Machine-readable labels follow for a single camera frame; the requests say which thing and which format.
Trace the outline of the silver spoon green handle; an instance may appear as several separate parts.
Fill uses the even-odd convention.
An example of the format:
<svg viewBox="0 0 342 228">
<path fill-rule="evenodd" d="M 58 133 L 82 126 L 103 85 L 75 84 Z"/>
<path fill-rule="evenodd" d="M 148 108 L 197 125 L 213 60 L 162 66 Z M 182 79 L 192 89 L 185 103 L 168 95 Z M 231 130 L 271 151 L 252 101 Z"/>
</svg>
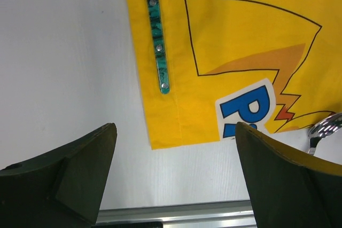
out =
<svg viewBox="0 0 342 228">
<path fill-rule="evenodd" d="M 308 154 L 314 155 L 319 142 L 341 129 L 341 113 L 330 115 L 315 124 L 308 132 Z"/>
</svg>

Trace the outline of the silver fork green handle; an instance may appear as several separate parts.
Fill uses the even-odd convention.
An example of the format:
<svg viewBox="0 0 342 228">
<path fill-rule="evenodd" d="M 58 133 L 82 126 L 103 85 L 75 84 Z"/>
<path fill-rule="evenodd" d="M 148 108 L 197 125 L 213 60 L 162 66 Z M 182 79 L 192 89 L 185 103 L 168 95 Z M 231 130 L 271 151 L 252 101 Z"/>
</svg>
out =
<svg viewBox="0 0 342 228">
<path fill-rule="evenodd" d="M 146 0 L 152 34 L 153 52 L 156 60 L 159 89 L 162 94 L 170 92 L 170 82 L 167 58 L 162 31 L 161 11 L 159 0 Z"/>
</svg>

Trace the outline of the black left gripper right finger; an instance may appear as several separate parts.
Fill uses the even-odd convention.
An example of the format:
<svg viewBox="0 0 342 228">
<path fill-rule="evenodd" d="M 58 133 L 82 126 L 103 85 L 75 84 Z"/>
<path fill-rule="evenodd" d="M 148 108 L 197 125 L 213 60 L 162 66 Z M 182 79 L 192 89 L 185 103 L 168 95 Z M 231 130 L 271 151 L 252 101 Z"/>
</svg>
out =
<svg viewBox="0 0 342 228">
<path fill-rule="evenodd" d="M 243 122 L 235 133 L 257 227 L 341 227 L 341 165 Z"/>
</svg>

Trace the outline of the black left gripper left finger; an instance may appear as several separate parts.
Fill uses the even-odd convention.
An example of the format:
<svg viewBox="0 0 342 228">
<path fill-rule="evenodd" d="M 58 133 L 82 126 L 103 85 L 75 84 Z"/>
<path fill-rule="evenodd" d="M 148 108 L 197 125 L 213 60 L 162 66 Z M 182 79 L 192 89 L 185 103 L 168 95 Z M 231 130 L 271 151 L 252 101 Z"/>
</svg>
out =
<svg viewBox="0 0 342 228">
<path fill-rule="evenodd" d="M 96 224 L 117 139 L 114 123 L 1 170 L 1 227 Z"/>
</svg>

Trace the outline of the yellow cartoon placemat cloth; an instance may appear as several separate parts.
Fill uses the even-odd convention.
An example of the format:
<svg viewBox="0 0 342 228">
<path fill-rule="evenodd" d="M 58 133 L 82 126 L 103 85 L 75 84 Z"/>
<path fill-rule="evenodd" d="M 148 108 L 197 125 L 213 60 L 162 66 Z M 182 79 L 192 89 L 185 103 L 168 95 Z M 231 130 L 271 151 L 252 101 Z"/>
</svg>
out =
<svg viewBox="0 0 342 228">
<path fill-rule="evenodd" d="M 146 0 L 127 0 L 156 149 L 308 128 L 341 112 L 341 0 L 159 0 L 170 92 Z"/>
</svg>

